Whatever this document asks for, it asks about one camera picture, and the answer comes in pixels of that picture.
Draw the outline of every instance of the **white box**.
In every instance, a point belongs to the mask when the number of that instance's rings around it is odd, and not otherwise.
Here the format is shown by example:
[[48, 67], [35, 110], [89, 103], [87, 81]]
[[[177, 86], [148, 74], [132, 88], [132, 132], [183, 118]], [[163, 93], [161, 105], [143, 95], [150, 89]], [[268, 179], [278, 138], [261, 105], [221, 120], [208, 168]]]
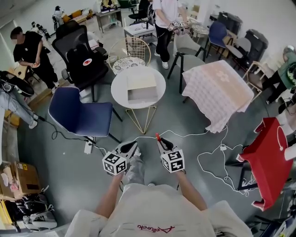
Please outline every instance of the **white box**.
[[128, 83], [128, 102], [157, 102], [157, 89], [153, 73], [144, 75], [129, 75]]
[[112, 175], [117, 175], [127, 168], [127, 160], [119, 155], [108, 153], [103, 158], [104, 170]]
[[182, 150], [162, 154], [162, 164], [170, 172], [174, 173], [185, 169], [184, 155]]

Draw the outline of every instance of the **black pants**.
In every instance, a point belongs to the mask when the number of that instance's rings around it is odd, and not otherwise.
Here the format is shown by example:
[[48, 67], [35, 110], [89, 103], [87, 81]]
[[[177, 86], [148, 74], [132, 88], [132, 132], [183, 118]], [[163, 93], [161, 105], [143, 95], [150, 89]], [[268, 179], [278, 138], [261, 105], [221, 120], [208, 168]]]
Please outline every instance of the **black pants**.
[[157, 35], [157, 46], [156, 53], [160, 55], [163, 62], [168, 62], [170, 60], [170, 54], [167, 51], [168, 44], [170, 43], [173, 32], [168, 31], [166, 28], [161, 28], [155, 25], [156, 35]]
[[40, 56], [40, 66], [32, 70], [46, 83], [49, 89], [52, 89], [55, 86], [53, 82], [57, 82], [57, 75], [55, 74], [46, 53]]
[[282, 82], [278, 72], [275, 72], [271, 78], [267, 79], [262, 84], [263, 89], [265, 90], [268, 87], [271, 87], [272, 85], [277, 84], [277, 83], [279, 83], [278, 87], [275, 89], [275, 91], [268, 98], [269, 103], [274, 102], [280, 96], [280, 94], [287, 89], [287, 87]]

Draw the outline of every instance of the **black t-shirt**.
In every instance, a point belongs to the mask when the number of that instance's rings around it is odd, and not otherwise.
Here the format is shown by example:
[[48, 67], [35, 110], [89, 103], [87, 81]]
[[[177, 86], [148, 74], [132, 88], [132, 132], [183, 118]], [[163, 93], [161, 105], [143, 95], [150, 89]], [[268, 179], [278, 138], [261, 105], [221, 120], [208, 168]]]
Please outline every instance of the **black t-shirt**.
[[[27, 31], [25, 33], [25, 41], [23, 44], [15, 45], [13, 51], [14, 61], [24, 60], [26, 62], [35, 63], [38, 51], [38, 45], [42, 36], [36, 32]], [[41, 50], [40, 59], [46, 54], [44, 49]]]

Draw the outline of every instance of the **white sneaker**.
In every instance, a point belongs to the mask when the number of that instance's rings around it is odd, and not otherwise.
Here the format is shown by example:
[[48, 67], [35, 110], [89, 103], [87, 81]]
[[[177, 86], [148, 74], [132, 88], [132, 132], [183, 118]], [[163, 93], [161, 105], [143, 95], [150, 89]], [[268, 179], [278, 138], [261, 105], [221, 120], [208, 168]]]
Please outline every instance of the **white sneaker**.
[[154, 51], [154, 55], [160, 57], [160, 54], [156, 53], [156, 50]]
[[35, 128], [37, 126], [37, 124], [38, 124], [38, 122], [34, 120], [33, 123], [31, 125], [29, 125], [29, 128], [30, 129]]
[[60, 85], [59, 80], [57, 82], [54, 82], [55, 87], [58, 87]]
[[162, 62], [162, 67], [164, 69], [168, 69], [168, 63], [167, 62]]

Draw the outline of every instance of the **blue chair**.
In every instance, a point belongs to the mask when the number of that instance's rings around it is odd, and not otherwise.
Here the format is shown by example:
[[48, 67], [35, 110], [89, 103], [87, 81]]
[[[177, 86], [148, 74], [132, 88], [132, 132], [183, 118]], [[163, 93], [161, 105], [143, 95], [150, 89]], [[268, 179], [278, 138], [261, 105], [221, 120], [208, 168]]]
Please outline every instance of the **blue chair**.
[[106, 137], [121, 143], [109, 133], [112, 112], [122, 122], [112, 103], [81, 103], [77, 87], [59, 87], [51, 99], [49, 115], [62, 128], [78, 136]]
[[208, 42], [210, 41], [210, 46], [209, 46], [209, 50], [207, 53], [207, 57], [209, 56], [210, 53], [210, 49], [212, 47], [212, 45], [217, 45], [218, 46], [218, 50], [217, 53], [219, 52], [220, 48], [226, 48], [225, 43], [223, 42], [223, 39], [225, 38], [225, 36], [227, 36], [227, 29], [226, 26], [224, 24], [222, 24], [221, 22], [218, 21], [214, 21], [213, 24], [210, 26], [210, 31], [209, 31], [209, 37], [207, 40], [207, 43], [205, 45], [205, 48], [208, 45]]

